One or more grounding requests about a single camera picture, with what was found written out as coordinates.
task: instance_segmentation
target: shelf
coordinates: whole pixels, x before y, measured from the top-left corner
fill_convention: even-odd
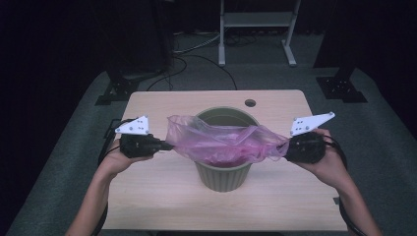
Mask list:
[[[292,12],[224,13],[224,26],[239,27],[289,27]]]

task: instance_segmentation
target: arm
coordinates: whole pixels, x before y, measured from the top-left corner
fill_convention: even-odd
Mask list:
[[[112,148],[119,147],[116,140]],[[83,203],[76,218],[65,235],[90,236],[107,205],[110,183],[116,175],[126,170],[131,164],[148,157],[128,158],[119,148],[112,150],[98,166],[87,189]]]
[[[326,130],[317,133],[330,136]],[[343,162],[333,147],[327,147],[326,155],[316,164],[295,163],[312,172],[323,183],[334,187],[340,195],[349,218],[366,235],[382,235],[377,223],[362,198],[359,189],[350,177]]]

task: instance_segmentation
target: metal stand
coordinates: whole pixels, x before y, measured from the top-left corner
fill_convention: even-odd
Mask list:
[[[220,2],[220,43],[218,44],[218,64],[226,64],[224,53],[224,28],[239,27],[288,27],[286,39],[281,41],[288,64],[296,67],[297,63],[289,46],[292,33],[294,32],[297,21],[298,10],[300,9],[301,0],[296,0],[292,12],[270,12],[270,13],[225,13],[224,0]]]
[[[132,92],[139,86],[138,81],[125,79],[114,66],[108,66],[106,70],[110,83],[103,95],[99,96],[95,105],[110,105],[112,101],[127,101]]]
[[[342,99],[346,103],[368,102],[362,92],[356,90],[349,78],[354,66],[340,67],[334,77],[317,77],[326,99]]]

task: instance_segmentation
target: hand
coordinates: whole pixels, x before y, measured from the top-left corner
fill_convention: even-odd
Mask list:
[[[330,137],[328,130],[317,129],[314,132]],[[326,137],[325,141],[332,143],[332,140]],[[327,146],[325,156],[315,164],[294,163],[312,172],[320,181],[334,187],[336,190],[342,190],[347,184],[352,183],[352,179],[334,147]]]
[[[126,170],[131,164],[137,161],[143,161],[153,158],[153,156],[128,158],[120,151],[120,140],[114,141],[110,149],[113,149],[102,160],[98,166],[97,172],[102,173],[110,178],[116,177],[116,175]]]

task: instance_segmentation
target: wrist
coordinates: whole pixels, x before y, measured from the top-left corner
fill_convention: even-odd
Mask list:
[[[360,196],[358,187],[351,179],[349,179],[349,181],[345,181],[343,185],[336,188],[336,190],[340,195],[340,199],[344,202],[355,199],[358,196]]]

